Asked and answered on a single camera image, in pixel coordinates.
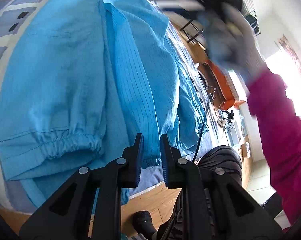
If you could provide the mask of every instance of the leg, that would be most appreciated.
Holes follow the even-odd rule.
[[[242,185],[242,162],[238,153],[231,147],[218,146],[209,151],[198,164],[200,169],[214,171],[223,168]],[[162,224],[157,232],[157,240],[182,240],[183,237],[183,197],[180,193],[175,202],[172,216]]]

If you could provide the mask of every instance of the foot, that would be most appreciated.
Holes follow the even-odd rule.
[[[151,237],[156,232],[148,211],[136,212],[132,217],[132,226],[138,234],[143,234],[143,236],[149,240],[151,240]]]

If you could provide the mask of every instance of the person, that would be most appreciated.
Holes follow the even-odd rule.
[[[293,102],[286,97],[283,80],[267,68],[260,55],[249,23],[231,5],[223,4],[223,11],[229,20],[227,24],[213,12],[197,16],[205,29],[209,56],[221,69],[233,70],[244,80],[249,90],[250,113],[257,117],[263,153],[271,170],[270,184],[282,198],[289,222],[294,224],[301,215],[301,120],[295,114]],[[229,148],[214,148],[198,166],[210,170],[223,168],[242,183],[241,162]],[[147,211],[135,213],[133,226],[147,239],[182,239],[182,208],[179,195],[172,216],[158,231]]]

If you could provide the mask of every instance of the blue cloth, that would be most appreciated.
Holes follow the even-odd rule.
[[[27,27],[0,94],[0,159],[37,207],[78,167],[120,157],[138,132],[144,168],[160,164],[163,133],[191,153],[205,114],[167,25],[146,0],[48,0]]]

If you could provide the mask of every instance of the bed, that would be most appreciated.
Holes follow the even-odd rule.
[[[26,26],[33,20],[38,11],[49,0],[1,0],[0,1],[0,25],[11,25],[8,30],[0,28],[0,93],[5,71],[1,71],[3,65],[7,65],[9,55],[14,51],[22,32]],[[147,0],[157,10],[156,2],[154,0]],[[204,114],[207,120],[207,127],[209,130],[203,135],[199,154],[197,158],[201,158],[209,150],[217,146],[219,142],[219,132],[217,122],[215,119],[214,110],[211,106],[207,93],[203,87],[198,71],[187,52],[185,46],[181,42],[174,27],[168,23],[165,36],[175,49],[180,63],[180,71],[184,73],[192,82],[193,90],[196,90],[197,97],[200,100],[201,107],[204,109]],[[194,148],[185,156],[191,160],[194,156]],[[153,187],[160,185],[163,181],[163,173],[161,165],[148,165],[151,167],[144,167],[141,171],[141,178],[139,186],[136,189],[130,189],[127,192],[129,198],[140,195]],[[6,180],[2,164],[0,163],[0,207],[14,210],[17,212],[32,213],[36,210],[36,203],[30,200],[29,185],[22,180]]]

